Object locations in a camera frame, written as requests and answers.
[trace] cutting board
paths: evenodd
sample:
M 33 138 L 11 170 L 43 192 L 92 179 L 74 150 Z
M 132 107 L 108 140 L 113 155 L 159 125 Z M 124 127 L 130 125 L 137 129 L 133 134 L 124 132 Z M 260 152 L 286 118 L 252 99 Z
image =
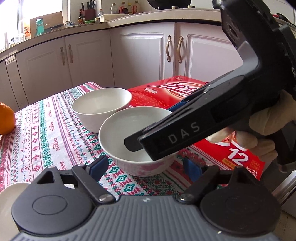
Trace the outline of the cutting board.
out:
M 38 18 L 43 18 L 43 25 L 50 24 L 51 27 L 62 24 L 64 25 L 62 12 L 55 12 L 51 14 L 46 14 L 36 18 L 30 19 L 30 30 L 31 38 L 35 37 L 36 34 L 36 20 Z

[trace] teal water bottle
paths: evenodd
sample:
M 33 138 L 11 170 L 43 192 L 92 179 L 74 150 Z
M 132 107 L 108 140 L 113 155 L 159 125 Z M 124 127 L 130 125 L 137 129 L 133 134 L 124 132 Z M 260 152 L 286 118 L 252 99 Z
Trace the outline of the teal water bottle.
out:
M 44 26 L 43 26 L 43 18 L 38 18 L 36 20 L 36 36 L 43 34 Z

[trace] countertop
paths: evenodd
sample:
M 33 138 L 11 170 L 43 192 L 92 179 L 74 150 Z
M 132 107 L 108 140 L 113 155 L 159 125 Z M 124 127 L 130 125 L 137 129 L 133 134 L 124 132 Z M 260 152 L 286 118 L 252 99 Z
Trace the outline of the countertop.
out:
M 61 38 L 61 37 L 72 35 L 72 34 L 78 34 L 78 33 L 101 30 L 101 29 L 110 29 L 110 28 L 115 28 L 120 26 L 133 25 L 137 23 L 148 23 L 152 21 L 165 22 L 170 20 L 175 20 L 176 22 L 178 20 L 180 21 L 188 20 L 188 22 L 190 22 L 190 20 L 192 20 L 192 22 L 196 22 L 196 21 L 211 22 L 212 21 L 213 23 L 214 22 L 217 23 L 217 22 L 221 22 L 221 15 L 220 15 L 220 11 L 216 9 L 198 9 L 198 8 L 168 9 L 168 10 L 139 13 L 132 16 L 122 17 L 110 22 L 93 23 L 93 24 L 87 24 L 82 26 L 73 26 L 73 27 L 63 28 L 63 29 L 55 30 L 53 32 L 42 34 L 40 36 L 36 36 L 34 38 L 26 40 L 22 43 L 19 43 L 3 51 L 2 53 L 0 53 L 0 61 L 10 56 L 13 56 L 14 54 L 22 50 L 38 45 L 40 43 L 44 43 L 49 40 Z M 276 20 L 280 24 L 286 24 L 286 22 L 283 20 L 280 20 L 280 19 L 276 19 Z M 291 24 L 289 25 L 293 29 L 294 34 L 296 35 L 296 28 Z

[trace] white plate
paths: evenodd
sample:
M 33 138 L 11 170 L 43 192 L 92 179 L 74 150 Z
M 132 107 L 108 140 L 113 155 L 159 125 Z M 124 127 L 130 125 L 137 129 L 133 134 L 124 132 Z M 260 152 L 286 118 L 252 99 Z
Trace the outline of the white plate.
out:
M 11 216 L 11 207 L 29 183 L 14 183 L 0 192 L 0 241 L 9 241 L 19 231 Z

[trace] orange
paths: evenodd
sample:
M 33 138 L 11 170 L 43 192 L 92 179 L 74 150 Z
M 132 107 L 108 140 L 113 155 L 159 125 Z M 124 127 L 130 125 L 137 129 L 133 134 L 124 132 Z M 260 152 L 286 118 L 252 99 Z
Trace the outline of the orange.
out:
M 4 103 L 0 102 L 0 135 L 7 135 L 15 128 L 15 113 Z

